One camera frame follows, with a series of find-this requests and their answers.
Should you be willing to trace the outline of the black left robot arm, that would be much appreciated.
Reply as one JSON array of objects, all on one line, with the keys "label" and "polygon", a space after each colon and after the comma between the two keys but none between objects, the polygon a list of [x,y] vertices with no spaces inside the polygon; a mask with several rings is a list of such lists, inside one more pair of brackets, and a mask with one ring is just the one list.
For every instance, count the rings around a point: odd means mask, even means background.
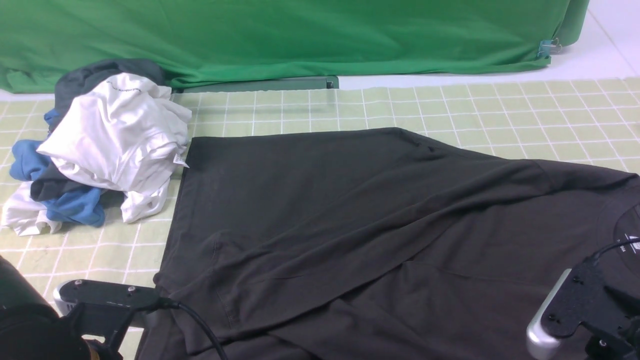
[{"label": "black left robot arm", "polygon": [[57,289],[60,316],[6,259],[0,265],[0,355],[3,360],[121,360],[128,328],[153,312],[148,287],[78,279]]}]

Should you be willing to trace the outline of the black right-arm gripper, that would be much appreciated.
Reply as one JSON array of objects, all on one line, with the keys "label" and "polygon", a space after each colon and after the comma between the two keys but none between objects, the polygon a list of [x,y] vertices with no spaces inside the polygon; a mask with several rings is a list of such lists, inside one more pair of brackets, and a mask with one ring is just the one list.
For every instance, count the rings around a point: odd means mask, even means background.
[{"label": "black right-arm gripper", "polygon": [[580,326],[590,333],[588,360],[640,358],[639,299],[610,285],[601,285]]}]

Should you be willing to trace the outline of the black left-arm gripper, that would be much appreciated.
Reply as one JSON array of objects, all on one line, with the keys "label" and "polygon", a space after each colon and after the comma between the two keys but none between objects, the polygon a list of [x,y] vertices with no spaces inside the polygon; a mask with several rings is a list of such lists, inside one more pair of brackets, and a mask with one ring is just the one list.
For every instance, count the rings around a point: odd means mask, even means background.
[{"label": "black left-arm gripper", "polygon": [[66,360],[123,360],[120,348],[128,328],[144,328],[151,306],[66,305],[65,310]]}]

